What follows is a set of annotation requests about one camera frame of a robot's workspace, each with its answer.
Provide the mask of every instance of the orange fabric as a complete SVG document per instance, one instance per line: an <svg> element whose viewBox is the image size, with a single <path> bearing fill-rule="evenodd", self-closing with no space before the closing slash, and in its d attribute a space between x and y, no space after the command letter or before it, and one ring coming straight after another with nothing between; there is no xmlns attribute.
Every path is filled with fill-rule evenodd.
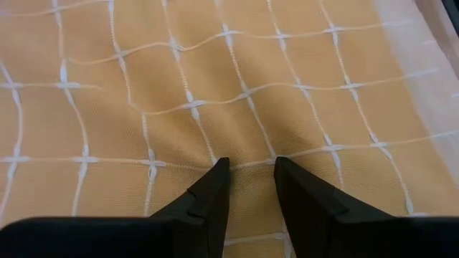
<svg viewBox="0 0 459 258"><path fill-rule="evenodd" d="M224 156L225 257L291 254L276 156L394 215L458 215L408 87L437 75L408 78L394 24L372 0L2 1L0 223L145 216Z"/></svg>

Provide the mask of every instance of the white stitching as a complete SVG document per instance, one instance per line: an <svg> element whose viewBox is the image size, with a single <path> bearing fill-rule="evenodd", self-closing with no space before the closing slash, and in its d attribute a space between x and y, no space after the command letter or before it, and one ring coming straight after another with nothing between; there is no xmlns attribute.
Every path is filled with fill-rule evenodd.
<svg viewBox="0 0 459 258"><path fill-rule="evenodd" d="M123 73L124 81L126 83L126 90L127 90L127 93L128 93L128 104L130 106L132 106L134 109L136 109L137 111L140 112L140 110L138 109L136 104L132 101L131 80L129 79L129 74L128 74L128 70L126 68L126 62L124 60L124 57L120 55L120 53L121 53L120 45L118 44L118 42L116 41L116 38L115 38L115 21L114 21L114 17L113 17L114 8L115 8L115 2L114 2L114 0L110 0L108 2L108 12L109 12L109 19L110 19L110 36L111 36L111 40L112 40L112 45L113 45L113 49L116 52L116 59L118 60L118 63L119 63L120 68L121 68L121 72Z"/></svg>
<svg viewBox="0 0 459 258"><path fill-rule="evenodd" d="M217 12L219 14L220 21L222 22L222 29L223 29L223 31L225 33L227 33L228 32L228 26L226 25L226 23L224 22L224 19L223 19L222 9L221 9L221 6L220 6L221 3L219 1L214 1L214 4L215 4L215 7L217 8ZM240 87L241 87L242 91L244 92L244 94L246 96L245 99L247 99L247 102L248 102L249 107L250 107L250 109L251 109L251 111L252 111L252 113L253 113L253 115L255 117L255 120L257 121L257 124L261 129L261 132L263 134L263 138L265 140L265 144L266 144L266 146L268 148L268 151L270 152L271 158L274 158L275 157L274 148L271 145L271 142L269 140L268 133L266 132L265 127L261 123L260 116L258 115L257 109L255 108L255 104L254 104L252 98L250 97L250 90L247 87L244 79L242 78L242 74L240 72L239 65L238 65L237 60L236 60L235 52L234 52L233 47L232 47L231 34L226 35L225 41L226 41L227 48L229 50L229 55L231 56L232 63L234 65L234 67L235 67L235 71L236 71L237 77L239 78Z"/></svg>
<svg viewBox="0 0 459 258"><path fill-rule="evenodd" d="M278 25L276 23L276 18L275 18L275 14L274 14L274 11L273 11L272 4L271 4L271 0L266 0L266 1L268 3L268 9L270 11L271 19L273 21L276 33L280 35L280 34L282 34L282 32L279 30ZM295 82L298 85L301 85L301 80L297 76L295 68L293 68L293 65L292 65L292 62L290 60L290 57L287 54L287 50L286 50L287 47L285 45L284 39L279 39L279 43L280 43L280 48L282 49L284 58L288 63L288 67L289 67L290 71L292 72L292 75L295 77ZM328 136L328 134L325 131L325 128L322 125L321 120L318 117L318 112L317 112L316 106L313 103L313 99L312 99L311 95L309 94L307 89L302 88L301 91L303 92L305 98L307 99L307 101L309 102L309 105L311 106L313 117L315 118L317 126L320 128L320 130L322 132L322 135L323 135L323 138L325 139L327 145L333 145L330 137ZM344 180L343 180L343 175L342 175L342 172L341 172L341 161L340 161L339 156L338 156L338 154L336 153L335 150L331 151L331 157L333 158L333 162L335 164L335 167L336 167L336 170L337 170L337 173L338 173L338 178L339 178L339 183L341 185L341 188L344 189Z"/></svg>
<svg viewBox="0 0 459 258"><path fill-rule="evenodd" d="M59 10L58 0L52 0L52 6L54 9ZM69 85L70 83L68 81L68 76L67 76L67 60L64 56L64 33L62 30L62 17L59 11L55 12L55 19L56 19L57 30L58 30L58 46L59 46L58 52L59 52L59 57L61 58L61 66L60 66L61 83L58 83L57 87L62 88L64 90L65 96L67 97L67 101L72 106L73 110L75 111L75 114L78 119L78 123L80 124L82 140L83 140L82 156L83 158L86 158L89 156L89 143L87 141L87 133L86 133L85 124L83 122L81 113L77 108L75 100L73 99L72 93L69 90L70 87L64 87L65 85ZM87 173L87 162L86 162L86 159L83 159L82 163L80 164L80 170L78 171L78 183L77 183L77 188L75 190L75 195L74 195L73 202L72 202L72 216L77 215L78 201L80 199L82 185L85 180L86 173Z"/></svg>
<svg viewBox="0 0 459 258"><path fill-rule="evenodd" d="M259 90L264 90L269 87L297 87L300 90L319 90L319 91L329 91L329 90L348 90L353 87L368 87L368 86L375 86L378 84L381 84L383 82L396 82L400 80L405 80L408 78L413 78L413 77L420 77L424 75L430 75L432 73L440 71L438 68L430 69L430 70L425 70L421 72L415 72L412 74L408 74L402 77L394 77L391 79L387 80L379 80L375 82L365 82L365 83L359 83L356 84L354 83L353 86L349 87L349 85L343 85L339 87L313 87L313 86L307 86L307 85L294 85L291 83L285 83L285 82L271 82L265 85L261 85L258 87L252 87L247 90L247 92L243 92L239 94L238 96L229 99L229 100L224 100L224 101L213 101L213 100L195 100L193 102L185 103L173 108L170 108L168 110L161 110L161 111L156 111L156 112L145 112L146 115L165 115L167 113L172 113L177 110L187 110L187 109L192 109L192 108L197 108L203 105L226 105L226 104L231 104L239 100L244 100L247 99L249 96L255 94Z"/></svg>
<svg viewBox="0 0 459 258"><path fill-rule="evenodd" d="M412 203L411 198L410 198L410 193L408 191L408 187L403 181L402 174L400 173L400 170L399 170L397 164L395 163L395 160L394 160L392 154L385 148L387 143L379 142L378 137L376 137L376 134L373 132L373 130L369 126L368 120L367 120L367 118L366 118L366 116L364 114L363 108L362 108L362 106L361 106L361 104L359 102L359 95L358 95L357 91L355 89L350 89L350 91L352 93L354 101L357 104L357 108L359 110L360 116L362 117L362 119L364 121L365 127L366 127L366 129L368 130L368 132L370 134L370 138L374 142L374 145L377 146L381 150L381 152L383 152L383 154L390 160L390 163L392 164L392 167L394 168L394 171L397 174L397 177L398 177L399 182L400 182L400 186L402 187L403 194L404 194L404 197L405 197L405 206L406 206L406 209L408 211L408 214L413 213L414 212L414 207L413 207L413 203Z"/></svg>
<svg viewBox="0 0 459 258"><path fill-rule="evenodd" d="M148 211L150 209L151 193L153 192L153 185L155 183L156 176L158 175L158 170L154 165L156 156L153 149L150 146L150 137L148 136L148 126L145 114L142 114L142 131L143 138L145 139L146 146L148 148L148 161L150 162L150 168L148 170L148 186L146 190L145 204L143 206L143 215L148 216Z"/></svg>
<svg viewBox="0 0 459 258"><path fill-rule="evenodd" d="M37 17L37 16L43 16L43 15L48 15L48 14L56 14L59 13L60 11L68 10L68 9L74 9L79 6L84 6L88 4L94 4L94 3L104 3L108 2L110 0L89 0L89 1L81 1L79 3L75 4L69 4L67 6L58 6L58 7L53 7L51 9L43 10L43 11L35 11L35 12L29 12L29 13L23 13L23 14L14 14L11 13L10 11L4 11L0 10L0 18L2 17L21 17L21 18L27 18L27 17Z"/></svg>
<svg viewBox="0 0 459 258"><path fill-rule="evenodd" d="M77 65L95 65L95 64L100 64L102 62L109 62L112 60L119 59L120 57L125 57L130 54L133 54L137 51L143 50L143 49L148 49L150 47L170 47L172 49L175 49L176 51L179 52L186 52L186 51L192 51L194 49L197 49L199 47L202 47L206 43L218 39L220 37L224 37L225 39L231 39L231 35L244 35L246 37L252 37L256 39L288 39L288 38L297 38L297 37L312 37L312 36L318 36L322 34L329 34L329 33L334 33L334 32L343 32L343 31L354 31L354 30L365 30L365 29L373 29L373 28L379 28L379 27L403 27L406 26L407 24L411 24L412 20L404 20L404 21L399 21L399 22L393 22L393 23L385 23L385 24L374 24L374 25L369 25L369 26L364 26L364 27L341 27L339 29L325 29L320 32L306 32L306 33L301 33L301 34L276 34L276 35L254 35L250 34L247 32L239 32L235 30L229 30L226 24L223 24L223 32L219 34L215 34L213 36L208 37L207 39L193 45L190 47L183 47L181 45L173 44L172 42L152 42L148 44L144 44L138 47L134 47L132 49L128 50L123 50L119 51L116 54L114 54L111 57L106 57L102 59L95 59L95 60L90 60L90 61L80 61L76 60L74 58L69 58L69 61L77 64Z"/></svg>
<svg viewBox="0 0 459 258"><path fill-rule="evenodd" d="M0 70L3 72L6 78L6 81L9 84L13 85L14 84L13 79L9 75L8 70L6 69L3 62L0 62ZM9 194L11 193L11 188L13 187L14 174L17 169L19 157L21 155L22 138L24 135L24 114L22 110L19 92L17 91L17 89L11 89L11 93L12 93L12 97L14 100L14 104L16 105L17 112L18 112L18 133L17 133L16 144L14 145L14 149L13 149L13 155L14 155L15 160L13 161L13 163L10 164L8 168L8 173L6 175L6 179L7 179L6 189L5 189L5 193L3 195L3 199L1 200L1 205L0 205L0 223L3 221L6 204L9 199Z"/></svg>
<svg viewBox="0 0 459 258"><path fill-rule="evenodd" d="M0 83L0 89L22 89L24 87L56 87L59 89L96 89L102 90L102 87L97 85L82 85L78 82L56 82L56 83L48 83L48 82L35 82L35 83Z"/></svg>
<svg viewBox="0 0 459 258"><path fill-rule="evenodd" d="M386 142L386 143L372 143L369 145L333 145L333 146L322 146L320 148L314 148L310 150L302 150L297 153L293 153L287 156L282 156L282 157L287 157L287 158L296 158L299 156L305 156L305 155L310 155L314 153L325 153L325 152L331 152L331 151L342 151L342 150L356 150L356 149L367 149L367 148L381 148L381 145L384 147L391 147L391 146L397 146L397 145L406 145L406 144L411 144L411 143L419 143L424 140L434 140L438 138L445 138L445 137L450 137L452 135L457 135L459 134L459 130L451 130L443 133L438 133L434 135L429 135L421 138L413 138L409 140L399 140L395 142ZM63 157L63 158L34 158L34 157L29 157L29 156L18 156L18 157L0 157L0 163L26 163L26 162L76 162L76 163L82 163L82 162L88 162L88 163L136 163L140 165L145 165L145 166L150 166L150 160L145 160L145 159L132 159L132 158L99 158L99 157ZM255 167L259 165L272 165L274 164L275 160L274 159L266 159L263 161L253 161L253 162L248 162L248 163L243 163L237 166L231 167L231 169L237 170L241 168L249 168L249 167ZM195 166L187 166L187 165L179 165L175 163L169 163L166 161L154 161L153 162L155 166L159 167L171 167L171 168L182 168L182 169L189 169L193 171L208 171L210 167L195 167Z"/></svg>
<svg viewBox="0 0 459 258"><path fill-rule="evenodd" d="M176 40L174 39L174 36L172 34L172 31L171 31L170 22L169 22L169 14L167 12L167 0L163 0L163 1L161 1L161 3L162 3L162 6L163 6L163 10L164 10L164 17L166 19L167 30L168 30L169 37L170 37L170 40L171 40L170 44L173 45L173 46L176 46ZM180 53L176 50L176 48L172 48L172 53L175 56L177 66L178 66L179 71L180 71L180 77L181 77L181 81L182 81L182 83L184 85L186 98L187 98L188 102L194 102L193 94L189 90L188 81L186 79L183 67L181 66L181 63L180 63ZM209 154L210 154L210 160L211 160L211 162L213 164L215 164L217 162L217 158L215 158L214 151L212 150L212 146L210 144L209 138L207 137L207 134L204 131L204 127L202 126L202 122L201 122L201 119L199 117L199 111L197 110L196 107L192 107L191 108L191 116L196 121L196 124L198 125L198 128L201 131L202 137L204 138L204 142L206 143L207 150L209 151Z"/></svg>
<svg viewBox="0 0 459 258"><path fill-rule="evenodd" d="M224 245L227 247L232 244L239 244L244 242L253 242L253 241L260 241L266 239L279 239L284 240L287 236L283 232L272 233L272 234L262 234L257 236L244 236L238 238L228 238L225 239Z"/></svg>

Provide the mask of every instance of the white line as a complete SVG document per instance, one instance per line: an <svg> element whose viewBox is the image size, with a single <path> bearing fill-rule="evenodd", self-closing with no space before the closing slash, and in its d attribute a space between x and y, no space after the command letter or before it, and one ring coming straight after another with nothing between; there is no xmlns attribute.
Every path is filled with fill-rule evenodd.
<svg viewBox="0 0 459 258"><path fill-rule="evenodd" d="M35 82L35 83L0 83L0 89L22 89L24 87L51 87L51 88L59 88L59 89L96 89L102 90L103 88L97 85L82 85L78 82L56 82L56 83L48 83L48 82Z"/></svg>
<svg viewBox="0 0 459 258"><path fill-rule="evenodd" d="M197 49L199 47L202 47L206 43L218 39L220 37L228 38L228 36L231 35L244 35L246 37L252 37L256 39L290 39L290 38L298 38L298 37L312 37L312 36L318 36L322 34L328 34L328 33L334 33L334 32L345 32L345 31L354 31L354 30L365 30L365 29L374 29L374 28L379 28L379 27L403 27L406 26L407 24L411 24L412 20L403 20L399 22L392 22L392 23L384 23L384 24L373 24L373 25L368 25L368 26L363 26L363 27L334 27L334 29L325 29L323 31L319 32L307 32L307 33L301 33L301 34L276 34L276 35L254 35L250 34L247 32L240 32L236 30L228 30L225 29L222 33L215 34L213 36L208 37L207 39L199 42L198 44L189 46L189 47L184 47L181 45L177 44L172 44L171 42L152 42L148 44L144 44L138 47L134 47L132 49L124 50L117 52L116 54L112 55L111 57L106 57L102 59L95 59L95 60L90 60L90 61L80 61L76 60L73 58L69 58L69 61L77 64L77 65L95 65L99 64L102 62L109 62L111 60L116 60L119 59L120 57L125 57L130 54L133 54L134 52L143 50L143 49L148 49L151 47L170 47L172 49L175 49L176 51L179 52L186 52L186 51L192 51L194 49Z"/></svg>
<svg viewBox="0 0 459 258"><path fill-rule="evenodd" d="M319 0L319 4L321 6L322 12L323 12L327 22L328 22L329 27L331 29L333 29L335 27L335 25L333 24L333 21L331 20L330 16L328 15L328 12L325 9L325 6L323 5L323 0ZM338 57L339 64L340 64L340 67L341 67L341 71L343 72L344 80L346 81L347 85L352 85L351 78L349 77L349 75L346 72L346 69L344 67L343 57L342 57L341 51L339 49L339 35L338 35L337 32L332 32L332 36L333 36L333 44L335 46L336 56ZM356 103L356 105L357 105L357 107L359 109L360 116L362 117L362 119L364 121L364 124L366 126L366 129L368 130L370 138L372 139L374 144L376 144L376 145L380 144L378 137L376 137L376 134L373 132L373 130L369 126L368 120L367 120L367 118L366 118L366 116L364 114L364 111L362 109L362 106L361 106L361 104L359 102L359 94L358 94L356 88L355 87L350 87L349 91L351 92L352 97L353 97L353 99L354 99L354 101L355 101L355 103ZM397 164L395 163L394 158L392 157L392 154L389 152L389 150L387 150L383 146L380 146L379 149L390 160L390 162L392 164L392 167L394 168L394 171L397 174L397 177L398 177L399 182L400 182L400 186L402 187L402 190L403 190L403 193L404 193L404 197L405 197L405 207L407 209L408 214L411 214L412 212L414 212L414 208L413 208L413 204L412 204L412 201L411 201L410 194L408 192L407 186L403 181L402 174L400 173L400 171L399 171L399 169L397 167Z"/></svg>
<svg viewBox="0 0 459 258"><path fill-rule="evenodd" d="M150 137L148 136L148 125L146 122L145 114L142 114L142 131L143 138L145 139L146 146L148 148L148 161L150 162L150 168L148 169L148 186L146 190L145 204L143 205L143 215L148 216L148 211L150 209L151 193L153 192L153 185L155 183L158 171L154 163L156 156L150 145Z"/></svg>
<svg viewBox="0 0 459 258"><path fill-rule="evenodd" d="M333 145L333 146L322 146L320 148L314 148L310 150L302 150L297 153L290 154L288 158L296 158L299 156L305 156L305 155L310 155L314 153L326 153L326 152L331 152L331 151L342 151L342 150L356 150L356 149L368 149L368 148L381 148L381 147L390 147L390 146L396 146L396 145L405 145L405 144L410 144L410 143L419 143L424 140L433 140L433 139L438 139L438 138L446 138L450 137L452 135L457 135L459 134L459 130L451 130L443 133L438 133L434 135L429 135L421 138L413 138L409 140L399 140L395 142L379 142L379 143L372 143L369 145ZM132 158L98 158L98 157L63 157L63 158L34 158L34 157L29 157L29 156L18 156L18 157L0 157L0 163L27 163L27 162L62 162L62 161L67 161L67 162L75 162L75 163L134 163L134 164L139 164L139 165L145 165L149 166L150 161L145 160L145 159L132 159ZM249 167L255 167L255 166L260 166L260 165L272 165L274 164L275 159L267 159L263 161L253 161L253 162L248 162L248 163L243 163L237 166L231 167L232 170L239 170L242 168L249 168ZM200 168L200 167L195 167L195 166L187 166L187 165L181 165L181 164L175 164L175 163L169 163L166 161L154 161L154 165L156 167L171 167L171 168L180 168L180 169L187 169L187 170L192 170L192 171L208 171L210 167L206 168Z"/></svg>
<svg viewBox="0 0 459 258"><path fill-rule="evenodd" d="M227 246L232 245L232 244L260 241L260 240L266 240L266 239L284 240L285 239L285 233L279 232L279 233L273 233L273 234L261 234L261 235L257 235L257 236L238 237L238 238L233 238L233 239L229 238L229 239L225 239L224 245L227 247Z"/></svg>
<svg viewBox="0 0 459 258"><path fill-rule="evenodd" d="M58 0L52 0L52 6L54 9L59 10L59 3ZM60 84L58 87L62 87L63 85L68 85L68 76L67 76L67 59L64 57L64 33L62 30L62 17L59 11L55 12L56 24L58 29L58 46L59 46L59 57L61 58L61 66L60 66ZM80 124L81 135L83 140L83 147L82 147L82 156L83 158L89 157L89 143L87 140L87 131L85 128L85 124L83 122L82 116L80 111L77 108L75 100L73 99L72 93L68 87L62 87L64 90L65 96L67 97L67 101L72 106L73 110L78 119L78 123ZM82 163L80 164L80 170L78 171L78 183L77 188L75 190L75 196L72 202L72 216L77 215L77 207L78 201L80 200L80 193L83 182L85 181L87 173L87 161L83 159Z"/></svg>
<svg viewBox="0 0 459 258"><path fill-rule="evenodd" d="M116 52L116 59L118 60L118 63L120 64L120 68L121 68L121 71L123 72L123 77L124 77L124 80L126 82L126 90L128 92L128 104L131 105L133 108L135 108L137 111L140 112L140 110L138 109L137 105L132 101L131 80L129 79L128 70L126 68L126 62L125 62L123 56L120 55L120 53L121 53L120 45L116 41L116 37L115 37L115 21L114 21L114 17L113 17L114 8L115 8L115 2L114 2L114 0L110 0L108 2L108 12L110 14L110 35L111 35L111 39L112 39L112 45L113 45L113 49Z"/></svg>
<svg viewBox="0 0 459 258"><path fill-rule="evenodd" d="M6 69L4 63L1 61L0 61L0 70L4 74L6 81L10 84L14 84L13 79L11 78L11 75L8 73L8 70ZM11 89L11 93L12 93L14 104L16 105L17 113L18 113L18 133L17 133L16 144L14 145L14 149L13 149L14 158L18 158L21 156L22 138L24 136L24 113L22 110L21 98L19 96L19 92L17 91L17 89ZM5 189L5 193L3 195L3 199L1 200L1 205L0 205L0 223L3 221L3 218L4 218L5 208L6 208L6 204L8 203L9 194L11 193L11 188L13 187L13 179L14 179L14 174L16 173L17 165L18 165L18 162L15 161L11 163L8 168L8 172L6 175L6 189Z"/></svg>
<svg viewBox="0 0 459 258"><path fill-rule="evenodd" d="M226 105L226 104L231 104L231 103L237 102L239 100L245 100L249 96L254 95L256 92L258 92L260 90L267 89L269 87L279 87L279 86L282 86L282 87L296 87L296 88L298 88L300 90L318 90L318 91L348 90L348 89L351 89L351 88L375 86L375 85L378 85L378 84L382 84L383 82L396 82L396 81L399 81L399 80L405 80L407 78L421 77L421 76L424 76L424 75L429 75L429 74L436 73L438 71L440 71L440 70L438 68L435 68L435 69L430 69L430 70L425 70L425 71L421 71L421 72L408 74L408 75L405 75L405 76L402 76L402 77L394 77L394 78L390 78L390 79L387 79L387 80L379 80L379 81L375 81L375 82L354 83L352 85L343 85L343 86L339 86L339 87L312 87L312 86L307 86L307 85L294 85L294 84L285 83L285 82L271 82L271 83L268 83L268 84L265 84L265 85L261 85L261 86L258 86L258 87L249 88L249 89L247 89L247 92L241 93L240 95L238 95L238 96L236 96L236 97L234 97L232 99L229 99L229 100L224 100L224 101L194 100L193 102L188 102L188 103L185 103L185 104L170 108L168 110L161 110L161 111L156 111L156 112L147 112L145 114L146 115L164 115L164 114L172 113L172 112L177 111L177 110L188 110L188 109L192 109L192 108L201 107L203 105Z"/></svg>
<svg viewBox="0 0 459 258"><path fill-rule="evenodd" d="M229 29L228 29L228 26L226 25L226 23L224 22L224 19L223 19L221 2L219 0L214 0L214 4L215 4L215 7L217 8L217 11L219 13L220 21L222 22L223 32L226 33L226 36L225 36L226 45L228 47L229 55L231 56L232 63L234 65L234 67L235 67L237 77L239 78L240 87L241 87L242 91L244 92L244 94L246 95L246 99L247 99L247 102L249 104L249 107L250 107L253 115L255 116L255 120L257 121L258 126L261 129L261 132L263 134L263 138L265 139L265 144L266 144L266 146L267 146L267 148L268 148L268 150L270 152L271 158L274 158L275 157L274 148L271 145L271 142L269 140L268 133L266 132L265 127L261 123L260 116L258 115L258 112L257 112L257 110L255 108L255 104L253 103L253 100L250 97L250 93L249 93L250 90L247 87L247 84L245 83L244 79L242 78L242 74L240 72L239 65L238 65L237 60L236 60L235 52L234 52L233 47L232 47L231 34L227 34Z"/></svg>
<svg viewBox="0 0 459 258"><path fill-rule="evenodd" d="M176 43L176 40L175 40L175 38L174 38L174 36L172 34L171 27L170 27L169 14L167 12L167 1L168 0L161 0L161 3L162 3L162 6L163 6L164 17L165 17L165 20L166 20L167 30L168 30L169 38L170 38L169 44L176 46L177 43ZM180 53L176 50L176 48L172 48L171 50L172 50L172 54L174 54L174 57L175 57L175 60L176 60L176 63L177 63L177 67L179 68L179 71L180 71L180 78L181 78L181 81L182 81L182 83L184 85L184 89L185 89L185 93L186 93L186 99L190 103L194 102L193 94L191 93L191 91L189 90L189 87L188 87L188 80L186 79L185 72L184 72L183 67L181 66L181 63L180 63ZM209 154L210 154L210 160L211 160L212 164L215 164L217 162L217 158L215 158L214 151L212 150L212 147L210 145L209 138L207 137L207 134L204 131L204 128L202 127L201 119L199 117L199 111L197 110L197 108L195 108L195 107L191 108L191 116L196 121L196 124L198 125L198 128L201 131L202 137L204 138L204 141L206 143L207 150L209 151Z"/></svg>
<svg viewBox="0 0 459 258"><path fill-rule="evenodd" d="M406 216L407 217L426 217L426 216L429 216L429 214L427 214L425 212L415 212L415 213L412 213L412 214L408 214Z"/></svg>
<svg viewBox="0 0 459 258"><path fill-rule="evenodd" d="M276 23L276 16L275 16L274 11L273 11L271 0L266 0L266 1L268 3L268 9L269 9L269 12L271 14L271 20L273 21L273 24L274 24L274 27L275 27L275 30L276 30L276 34L277 35L282 35L283 33L281 32L281 30L279 29L279 27L278 27L278 25ZM282 38L279 39L279 44L280 44L280 49L282 50L282 53L284 55L285 61L287 62L288 67L290 69L290 72L292 73L292 76L294 76L294 78L295 78L296 84L297 85L301 85L302 84L301 83L301 79L297 75L297 73L295 71L295 68L293 67L292 62L290 60L290 57L287 54L287 44L285 43L285 40L282 39ZM325 128L322 125L321 120L318 117L318 112L317 112L316 106L314 105L312 96L309 94L307 89L303 88L303 89L301 89L301 91L303 92L303 95L305 96L305 98L309 102L309 105L311 106L311 110L312 110L314 119L316 120L316 123L317 123L318 127L320 128L320 130L322 132L322 135L323 135L323 138L325 139L327 145L333 145L330 137L328 136L328 134L325 131ZM341 189L344 189L344 180L343 180L343 174L342 174L342 171L341 171L341 160L339 158L339 155L338 155L338 153L336 151L332 151L331 152L331 157L333 158L333 162L335 164L336 171L338 173L338 179L339 179L339 184L341 186Z"/></svg>
<svg viewBox="0 0 459 258"><path fill-rule="evenodd" d="M14 14L11 13L10 11L3 11L0 10L0 18L2 17L37 17L37 16L42 16L42 15L48 15L48 14L55 14L59 13L60 11L68 10L68 9L74 9L79 6L84 6L88 4L94 4L94 3L104 3L110 0L88 0L88 1L81 1L75 4L69 4L67 6L59 6L59 7L53 7L51 9L43 10L43 11L35 11L35 12L30 12L30 13L23 13L23 14Z"/></svg>
<svg viewBox="0 0 459 258"><path fill-rule="evenodd" d="M284 257L292 257L292 241L290 240L290 235L288 234L287 224L285 224L285 219L282 220L282 232L284 233Z"/></svg>

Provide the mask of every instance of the quilted fabric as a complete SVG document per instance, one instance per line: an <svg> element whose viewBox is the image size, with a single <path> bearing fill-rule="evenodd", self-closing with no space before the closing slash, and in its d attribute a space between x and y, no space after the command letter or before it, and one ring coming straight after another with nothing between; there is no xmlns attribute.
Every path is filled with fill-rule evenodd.
<svg viewBox="0 0 459 258"><path fill-rule="evenodd" d="M276 156L394 215L459 214L432 143L458 128L431 133L408 87L438 61L402 69L387 39L413 32L414 5L384 21L373 0L0 5L2 225L147 216L225 156L225 257L292 255Z"/></svg>

